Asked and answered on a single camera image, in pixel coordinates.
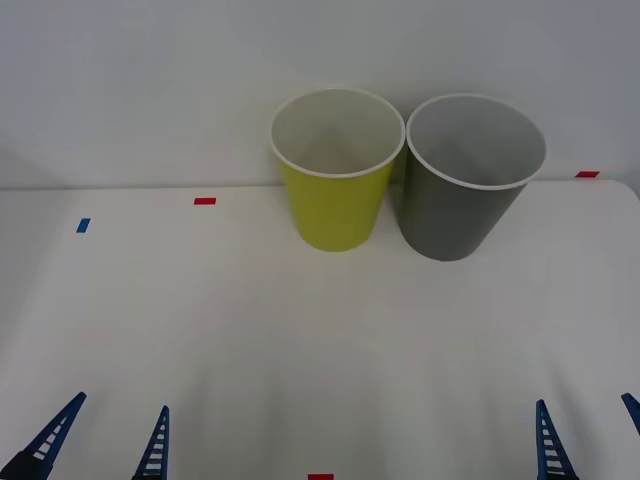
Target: white cup rim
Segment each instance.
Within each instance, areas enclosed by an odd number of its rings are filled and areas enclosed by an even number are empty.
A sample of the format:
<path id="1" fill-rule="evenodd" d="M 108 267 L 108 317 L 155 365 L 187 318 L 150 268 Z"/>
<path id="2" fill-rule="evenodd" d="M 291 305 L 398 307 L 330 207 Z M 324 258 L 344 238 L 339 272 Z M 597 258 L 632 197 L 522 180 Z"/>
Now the white cup rim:
<path id="1" fill-rule="evenodd" d="M 391 112 L 393 112 L 396 116 L 396 118 L 398 119 L 399 123 L 400 123 L 400 141 L 398 142 L 398 146 L 395 148 L 395 150 L 393 151 L 393 153 L 391 155 L 389 155 L 389 157 L 387 157 L 386 159 L 384 159 L 382 162 L 374 165 L 373 167 L 369 167 L 366 168 L 364 170 L 359 170 L 357 172 L 351 172 L 351 173 L 321 173 L 321 172 L 314 172 L 313 170 L 308 170 L 306 168 L 303 168 L 299 165 L 296 165 L 295 163 L 293 163 L 291 160 L 288 160 L 281 152 L 280 150 L 278 150 L 278 148 L 275 145 L 275 142 L 273 140 L 273 124 L 276 120 L 276 118 L 278 118 L 278 115 L 280 115 L 282 113 L 282 111 L 284 109 L 286 109 L 289 105 L 291 105 L 292 103 L 304 98 L 304 97 L 308 97 L 311 95 L 316 95 L 318 93 L 324 93 L 324 92 L 328 92 L 328 91 L 343 91 L 343 92 L 351 92 L 351 93 L 358 93 L 361 95 L 365 95 L 368 96 L 376 101 L 378 101 L 379 103 L 381 103 L 382 105 L 384 105 L 385 107 L 389 108 L 391 110 Z M 302 95 L 298 95 L 297 97 L 293 97 L 290 98 L 288 100 L 286 100 L 285 102 L 281 103 L 280 106 L 276 109 L 275 113 L 273 114 L 273 117 L 271 118 L 271 128 L 270 128 L 270 132 L 269 132 L 269 143 L 271 144 L 271 149 L 273 150 L 273 152 L 276 154 L 276 156 L 282 160 L 286 165 L 288 165 L 289 167 L 305 173 L 307 175 L 312 175 L 314 177 L 322 177 L 322 178 L 356 178 L 356 177 L 362 177 L 364 175 L 368 175 L 369 173 L 375 172 L 376 170 L 380 170 L 381 168 L 384 168 L 385 166 L 387 166 L 389 163 L 391 163 L 393 161 L 394 158 L 396 158 L 398 156 L 398 154 L 400 153 L 400 151 L 402 150 L 402 147 L 404 147 L 404 143 L 405 140 L 407 138 L 407 130 L 406 130 L 406 126 L 404 123 L 404 119 L 402 118 L 402 115 L 400 115 L 400 112 L 398 112 L 398 110 L 396 109 L 396 107 L 394 107 L 388 100 L 386 100 L 385 98 L 381 97 L 380 95 L 377 95 L 375 93 L 371 93 L 367 90 L 362 90 L 359 88 L 346 88 L 346 87 L 328 87 L 328 88 L 321 88 L 318 90 L 312 90 L 310 92 L 307 93 L 303 93 Z"/>
<path id="2" fill-rule="evenodd" d="M 524 178 L 522 180 L 518 180 L 517 182 L 514 182 L 514 183 L 507 183 L 507 184 L 503 184 L 503 185 L 479 185 L 479 184 L 475 184 L 475 183 L 464 182 L 462 180 L 458 180 L 456 178 L 450 177 L 449 175 L 446 175 L 446 174 L 442 173 L 441 171 L 437 170 L 435 167 L 430 165 L 418 153 L 416 148 L 413 146 L 413 142 L 411 141 L 411 125 L 413 123 L 413 120 L 416 118 L 416 115 L 418 113 L 420 113 L 420 111 L 422 111 L 424 108 L 428 107 L 429 105 L 431 105 L 433 103 L 439 102 L 441 100 L 447 100 L 447 99 L 450 99 L 450 98 L 460 98 L 460 97 L 480 98 L 480 99 L 483 99 L 483 100 L 488 100 L 490 102 L 494 102 L 494 103 L 497 103 L 497 104 L 502 105 L 504 107 L 507 107 L 507 108 L 515 111 L 519 115 L 522 115 L 524 118 L 528 119 L 531 122 L 531 125 L 533 126 L 533 128 L 538 133 L 538 135 L 540 135 L 540 138 L 542 139 L 542 142 L 544 144 L 545 158 L 542 159 L 542 162 L 540 163 L 540 167 L 538 167 L 538 169 L 535 172 L 533 172 L 531 175 L 529 175 L 527 178 Z M 473 190 L 490 190 L 490 191 L 510 190 L 512 188 L 521 187 L 522 185 L 526 185 L 527 183 L 529 183 L 531 180 L 533 180 L 535 177 L 538 176 L 538 174 L 540 173 L 540 170 L 542 170 L 542 167 L 544 167 L 544 162 L 545 162 L 545 159 L 546 159 L 546 150 L 547 150 L 547 142 L 545 141 L 545 138 L 544 138 L 544 135 L 543 135 L 542 131 L 540 130 L 540 128 L 531 119 L 529 119 L 529 117 L 524 112 L 522 112 L 520 109 L 518 109 L 518 108 L 516 108 L 516 107 L 514 107 L 512 105 L 509 105 L 506 102 L 503 102 L 502 100 L 497 100 L 497 99 L 489 97 L 487 95 L 481 95 L 481 94 L 477 94 L 477 93 L 452 93 L 452 94 L 448 94 L 448 95 L 440 95 L 438 97 L 432 98 L 430 100 L 427 100 L 426 102 L 421 103 L 413 111 L 413 113 L 411 113 L 411 116 L 409 117 L 409 120 L 407 121 L 407 144 L 409 146 L 409 149 L 411 150 L 411 153 L 413 153 L 413 156 L 427 170 L 429 170 L 431 173 L 437 175 L 438 177 L 446 180 L 447 182 L 453 183 L 455 185 L 459 185 L 461 187 L 471 188 Z"/>

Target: red tape marker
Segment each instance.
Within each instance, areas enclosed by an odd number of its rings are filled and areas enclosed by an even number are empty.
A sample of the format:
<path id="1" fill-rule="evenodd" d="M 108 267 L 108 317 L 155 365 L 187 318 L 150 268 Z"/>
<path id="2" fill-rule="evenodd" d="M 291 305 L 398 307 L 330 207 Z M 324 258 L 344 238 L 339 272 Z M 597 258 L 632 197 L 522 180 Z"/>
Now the red tape marker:
<path id="1" fill-rule="evenodd" d="M 599 174 L 599 170 L 582 170 L 581 172 L 578 172 L 576 178 L 596 178 Z"/>
<path id="2" fill-rule="evenodd" d="M 199 197 L 193 201 L 194 205 L 215 205 L 216 197 Z"/>

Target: yellow paper cup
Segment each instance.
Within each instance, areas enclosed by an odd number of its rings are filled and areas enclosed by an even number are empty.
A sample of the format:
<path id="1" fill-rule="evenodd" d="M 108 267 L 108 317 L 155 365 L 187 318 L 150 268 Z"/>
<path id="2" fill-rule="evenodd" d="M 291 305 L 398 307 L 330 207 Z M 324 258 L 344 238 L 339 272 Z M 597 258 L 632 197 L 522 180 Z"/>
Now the yellow paper cup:
<path id="1" fill-rule="evenodd" d="M 282 105 L 271 147 L 302 238 L 332 252 L 367 240 L 404 140 L 402 116 L 369 92 L 320 90 Z"/>

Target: white wall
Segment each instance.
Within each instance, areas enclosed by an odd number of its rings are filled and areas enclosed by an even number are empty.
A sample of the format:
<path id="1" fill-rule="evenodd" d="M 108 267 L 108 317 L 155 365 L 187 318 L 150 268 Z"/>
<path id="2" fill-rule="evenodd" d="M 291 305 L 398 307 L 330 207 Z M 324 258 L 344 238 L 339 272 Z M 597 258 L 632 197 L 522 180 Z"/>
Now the white wall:
<path id="1" fill-rule="evenodd" d="M 504 98 L 546 131 L 546 176 L 624 176 L 639 19 L 637 0 L 2 2 L 0 186 L 277 182 L 274 108 L 336 84 L 405 115 L 443 92 Z"/>

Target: table surface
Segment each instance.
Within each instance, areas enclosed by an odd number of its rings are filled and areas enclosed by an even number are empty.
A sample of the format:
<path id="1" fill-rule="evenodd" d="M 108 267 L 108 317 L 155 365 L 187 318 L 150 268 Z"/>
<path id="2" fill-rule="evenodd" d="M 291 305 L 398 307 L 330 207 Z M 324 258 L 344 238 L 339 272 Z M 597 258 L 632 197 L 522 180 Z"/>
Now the table surface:
<path id="1" fill-rule="evenodd" d="M 83 390 L 53 480 L 131 478 L 163 404 L 170 479 L 535 479 L 544 398 L 579 476 L 637 478 L 635 195 L 534 183 L 453 263 L 390 205 L 325 253 L 280 187 L 0 193 L 0 462 Z"/>

